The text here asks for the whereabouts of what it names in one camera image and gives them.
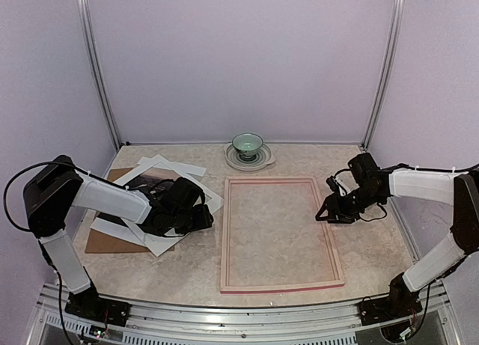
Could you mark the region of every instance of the metal pole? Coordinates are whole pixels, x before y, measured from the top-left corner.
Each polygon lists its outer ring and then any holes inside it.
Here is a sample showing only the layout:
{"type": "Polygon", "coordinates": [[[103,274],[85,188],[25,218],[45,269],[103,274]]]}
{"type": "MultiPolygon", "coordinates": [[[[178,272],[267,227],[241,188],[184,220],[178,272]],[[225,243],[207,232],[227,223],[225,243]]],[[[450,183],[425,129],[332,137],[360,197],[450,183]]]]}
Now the metal pole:
{"type": "Polygon", "coordinates": [[[98,97],[100,98],[100,105],[102,107],[103,115],[108,126],[110,137],[112,138],[113,145],[116,151],[121,148],[121,138],[118,132],[118,127],[113,117],[112,107],[108,96],[106,94],[105,83],[103,81],[102,72],[100,69],[100,63],[98,61],[97,48],[95,46],[95,37],[93,33],[93,26],[91,24],[90,9],[88,7],[88,0],[76,0],[78,3],[80,20],[82,22],[83,37],[87,46],[87,55],[90,61],[91,72],[97,87],[98,97]]]}
{"type": "Polygon", "coordinates": [[[374,131],[376,130],[379,114],[384,103],[385,93],[388,88],[389,78],[391,76],[392,64],[394,61],[394,54],[396,53],[397,40],[400,31],[401,20],[403,18],[404,0],[394,0],[393,16],[391,19],[391,26],[389,28],[388,43],[386,46],[386,54],[382,63],[381,76],[379,78],[379,85],[374,97],[373,111],[367,124],[366,134],[363,139],[363,147],[368,150],[373,140],[374,131]]]}

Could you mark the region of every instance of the black cable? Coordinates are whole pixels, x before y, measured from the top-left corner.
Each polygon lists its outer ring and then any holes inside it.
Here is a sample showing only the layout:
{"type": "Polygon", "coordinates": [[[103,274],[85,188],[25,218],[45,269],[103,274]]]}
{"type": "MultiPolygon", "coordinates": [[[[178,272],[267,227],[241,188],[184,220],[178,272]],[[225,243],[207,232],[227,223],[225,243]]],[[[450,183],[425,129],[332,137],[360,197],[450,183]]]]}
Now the black cable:
{"type": "Polygon", "coordinates": [[[341,173],[344,173],[345,171],[351,171],[351,169],[349,169],[349,168],[341,169],[341,170],[336,172],[335,177],[338,176],[341,173]]]}
{"type": "Polygon", "coordinates": [[[61,291],[63,290],[63,281],[61,280],[61,275],[58,272],[57,268],[55,268],[54,265],[52,265],[52,268],[55,270],[58,276],[58,311],[60,312],[61,328],[63,329],[63,333],[65,334],[65,337],[67,338],[68,343],[70,345],[74,345],[70,339],[70,336],[68,335],[67,327],[65,326],[65,320],[63,318],[63,309],[61,307],[61,291]]]}
{"type": "MultiPolygon", "coordinates": [[[[401,168],[406,168],[406,169],[410,169],[412,171],[437,171],[437,172],[440,172],[440,173],[453,173],[453,170],[452,169],[439,169],[439,168],[414,168],[412,167],[411,165],[408,165],[408,164],[402,164],[401,165],[401,168]]],[[[465,173],[467,171],[473,171],[475,170],[476,168],[479,168],[479,163],[476,164],[476,165],[473,165],[472,167],[469,167],[469,168],[464,168],[464,169],[455,169],[454,170],[454,173],[465,173]]]]}
{"type": "Polygon", "coordinates": [[[384,213],[384,216],[380,216],[378,218],[372,218],[372,219],[364,219],[362,216],[359,216],[359,218],[363,221],[363,222],[373,222],[375,220],[381,220],[381,219],[384,219],[386,216],[388,216],[388,212],[386,211],[386,209],[379,203],[376,203],[376,205],[381,208],[382,212],[384,213]]]}
{"type": "Polygon", "coordinates": [[[426,314],[427,314],[427,308],[429,306],[429,297],[430,297],[430,291],[431,291],[431,285],[433,285],[433,282],[434,281],[431,281],[428,285],[427,285],[427,295],[426,295],[426,306],[424,306],[424,314],[421,318],[421,322],[419,323],[419,326],[416,328],[416,330],[411,334],[411,336],[409,336],[408,338],[405,338],[404,340],[403,339],[398,339],[398,341],[390,341],[391,343],[393,344],[402,344],[404,343],[404,341],[409,341],[411,340],[414,336],[416,336],[418,333],[419,333],[419,330],[421,330],[423,324],[424,324],[424,321],[426,320],[426,314]]]}
{"type": "Polygon", "coordinates": [[[63,162],[41,162],[41,163],[37,163],[37,164],[33,164],[33,165],[30,165],[29,167],[27,168],[24,168],[22,169],[21,171],[19,171],[18,173],[16,173],[13,177],[11,177],[11,179],[7,182],[7,185],[5,186],[5,190],[3,191],[3,209],[5,211],[5,215],[7,216],[7,219],[8,221],[18,230],[21,230],[21,231],[25,231],[25,232],[29,232],[31,233],[31,230],[28,229],[28,228],[22,228],[20,227],[13,219],[12,217],[10,216],[10,212],[8,211],[8,205],[7,205],[7,193],[8,193],[8,189],[10,188],[10,186],[12,185],[12,183],[18,178],[20,177],[21,175],[23,175],[24,173],[26,173],[27,171],[31,171],[32,169],[35,169],[35,168],[39,168],[39,167],[43,167],[43,166],[46,166],[46,165],[63,165],[63,166],[66,166],[68,168],[72,168],[82,174],[85,174],[85,175],[88,175],[89,177],[92,177],[96,180],[99,180],[99,181],[102,181],[106,184],[109,184],[110,186],[114,186],[114,187],[117,187],[117,188],[120,188],[120,189],[125,189],[124,186],[119,186],[118,184],[115,184],[113,182],[110,182],[109,180],[106,180],[106,179],[103,179],[102,177],[98,177],[97,175],[94,175],[94,174],[90,174],[90,172],[88,171],[85,171],[79,167],[77,167],[76,165],[74,164],[70,164],[70,163],[63,163],[63,162]]]}
{"type": "MultiPolygon", "coordinates": [[[[169,216],[169,214],[167,213],[161,213],[161,215],[165,215],[165,216],[169,216]]],[[[174,218],[173,218],[173,221],[170,223],[170,225],[168,226],[168,231],[170,231],[171,229],[173,229],[173,226],[177,223],[177,220],[178,220],[178,214],[175,214],[174,215],[174,218]]],[[[184,235],[160,235],[162,238],[183,238],[184,236],[188,235],[190,232],[184,234],[184,235]]]]}
{"type": "Polygon", "coordinates": [[[172,180],[172,179],[163,179],[163,180],[160,180],[158,183],[156,183],[155,185],[153,185],[153,186],[150,188],[150,190],[148,190],[148,192],[151,193],[157,186],[159,186],[160,184],[166,183],[166,182],[174,183],[174,180],[172,180]]]}

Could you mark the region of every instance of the cardboard sheet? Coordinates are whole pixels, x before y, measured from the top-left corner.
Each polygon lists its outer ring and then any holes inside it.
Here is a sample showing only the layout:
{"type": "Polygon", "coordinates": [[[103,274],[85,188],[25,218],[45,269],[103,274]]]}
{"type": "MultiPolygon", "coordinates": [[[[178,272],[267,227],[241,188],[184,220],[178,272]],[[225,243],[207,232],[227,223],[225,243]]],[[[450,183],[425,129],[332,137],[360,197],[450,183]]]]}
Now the cardboard sheet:
{"type": "MultiPolygon", "coordinates": [[[[122,177],[133,168],[112,169],[108,173],[106,179],[111,182],[122,177]]],[[[174,250],[174,246],[169,248],[169,251],[174,250]]],[[[88,234],[88,241],[85,247],[87,254],[117,254],[117,253],[148,253],[147,247],[138,245],[132,242],[101,233],[97,230],[90,229],[88,234]]]]}
{"type": "MultiPolygon", "coordinates": [[[[138,164],[142,165],[145,162],[149,162],[150,158],[147,158],[146,156],[143,156],[138,164]]],[[[200,177],[203,177],[204,174],[207,172],[206,168],[203,167],[198,167],[197,165],[191,165],[191,164],[185,164],[185,163],[179,163],[179,162],[169,162],[170,165],[173,165],[174,168],[177,171],[183,171],[185,173],[191,174],[191,175],[198,175],[200,177]]],[[[167,165],[164,165],[163,163],[158,163],[157,165],[154,166],[154,168],[158,169],[170,169],[167,165]]]]}
{"type": "MultiPolygon", "coordinates": [[[[169,162],[166,158],[157,155],[152,159],[144,160],[138,167],[132,169],[119,179],[115,181],[119,185],[139,186],[143,183],[156,183],[158,179],[176,179],[178,177],[185,177],[191,180],[196,185],[200,186],[205,195],[210,199],[206,202],[213,214],[223,205],[223,199],[216,193],[209,190],[206,186],[198,182],[190,174],[184,171],[184,167],[179,166],[181,163],[169,162]],[[162,176],[163,173],[168,173],[168,176],[162,176]]],[[[185,236],[177,237],[173,229],[166,233],[167,237],[154,236],[143,232],[143,230],[136,224],[128,222],[125,219],[113,219],[106,214],[100,214],[91,225],[91,228],[102,233],[120,238],[127,242],[132,242],[136,245],[146,246],[155,256],[160,256],[167,251],[174,244],[179,242],[185,236]]]]}

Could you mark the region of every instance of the white saucer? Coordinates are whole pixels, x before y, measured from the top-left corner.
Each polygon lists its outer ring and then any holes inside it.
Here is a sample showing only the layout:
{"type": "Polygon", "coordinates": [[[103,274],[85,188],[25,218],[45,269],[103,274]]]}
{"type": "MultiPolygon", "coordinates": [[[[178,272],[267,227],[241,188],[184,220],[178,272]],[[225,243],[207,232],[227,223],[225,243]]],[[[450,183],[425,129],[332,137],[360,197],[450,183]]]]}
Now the white saucer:
{"type": "Polygon", "coordinates": [[[231,143],[225,145],[225,156],[229,166],[239,171],[260,171],[276,161],[275,156],[272,155],[271,150],[265,144],[263,144],[256,157],[250,162],[241,159],[231,143]]]}

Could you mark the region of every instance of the rectangular frame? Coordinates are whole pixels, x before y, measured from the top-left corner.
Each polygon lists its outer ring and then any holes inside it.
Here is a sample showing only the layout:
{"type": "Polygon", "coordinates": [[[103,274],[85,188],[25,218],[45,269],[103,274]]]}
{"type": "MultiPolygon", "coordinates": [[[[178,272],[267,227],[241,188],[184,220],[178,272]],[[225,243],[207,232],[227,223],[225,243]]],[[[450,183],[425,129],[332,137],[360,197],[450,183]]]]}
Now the rectangular frame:
{"type": "Polygon", "coordinates": [[[344,285],[344,275],[339,261],[338,249],[331,228],[327,222],[318,223],[323,229],[329,259],[332,265],[334,280],[318,281],[302,284],[282,285],[257,285],[257,286],[232,286],[230,285],[230,217],[231,217],[231,186],[233,184],[300,184],[311,185],[314,202],[317,209],[321,206],[320,191],[313,177],[226,177],[225,178],[225,205],[223,207],[223,230],[222,230],[222,261],[220,274],[220,292],[224,294],[258,294],[258,293],[285,293],[302,290],[319,290],[344,285]]]}

